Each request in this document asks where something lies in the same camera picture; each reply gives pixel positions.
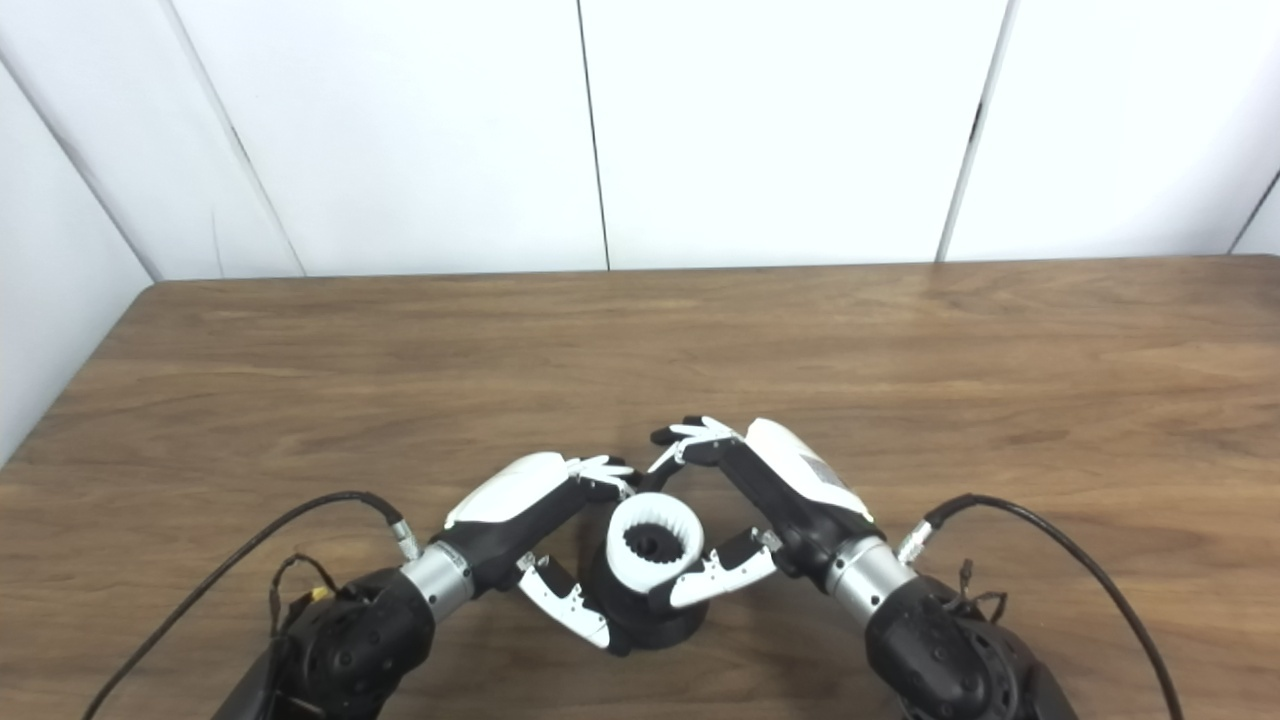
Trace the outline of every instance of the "white cylindrical object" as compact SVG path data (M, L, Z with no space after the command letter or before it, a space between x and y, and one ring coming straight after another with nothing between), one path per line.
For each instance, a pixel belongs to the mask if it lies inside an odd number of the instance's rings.
M678 559L654 562L636 555L627 546L623 538L627 529L646 524L662 525L676 536L682 548ZM646 593L682 573L701 556L703 524L687 505L675 497L643 492L622 501L613 511L609 530L604 536L604 552L609 570L623 585Z

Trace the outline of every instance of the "black base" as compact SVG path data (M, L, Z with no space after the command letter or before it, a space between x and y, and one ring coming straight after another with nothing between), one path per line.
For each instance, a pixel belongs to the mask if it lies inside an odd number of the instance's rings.
M648 596L623 585L609 569L604 543L595 551L584 587L613 625L631 638L631 646L641 650L663 650L685 642L703 625L709 607L699 602L673 612L654 612Z

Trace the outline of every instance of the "wood grain surface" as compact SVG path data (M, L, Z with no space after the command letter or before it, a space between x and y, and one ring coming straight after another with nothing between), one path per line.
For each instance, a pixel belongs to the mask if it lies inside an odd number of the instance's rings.
M366 488L426 536L509 460L645 465L685 414L791 427L891 539L966 491L1050 516L1148 623L1188 717L1280 707L1280 260L1265 258L164 283L0 471L0 716L78 717L214 565L287 507ZM671 489L710 538L728 483ZM573 566L588 515L544 550ZM358 506L288 528L127 679L104 719L207 719L262 646L302 548L393 564ZM922 568L1011 593L1007 624L1082 717L1164 717L1093 580L987 510ZM291 577L291 592L310 587ZM805 582L718 600L690 642L618 660L492 593L453 615L385 717L896 717L849 619Z

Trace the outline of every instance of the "robotic hand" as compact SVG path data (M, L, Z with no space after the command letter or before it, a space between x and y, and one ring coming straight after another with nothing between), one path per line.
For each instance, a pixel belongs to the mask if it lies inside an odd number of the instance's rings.
M581 587L534 547L588 502L634 495L636 474L621 460L527 455L468 495L419 551L407 532L408 562L314 591L214 715L214 720L374 720L401 678L421 665L435 628L468 600L520 587L544 611L599 647L609 623Z
M686 464L718 468L772 525L750 528L650 592L672 609L758 582L774 570L836 598L864 632L867 660L911 720L1075 720L1048 667L960 592L895 556L861 500L795 434L758 419L741 436L689 416L652 437L667 451L641 491L659 491ZM908 543L913 552L919 543Z

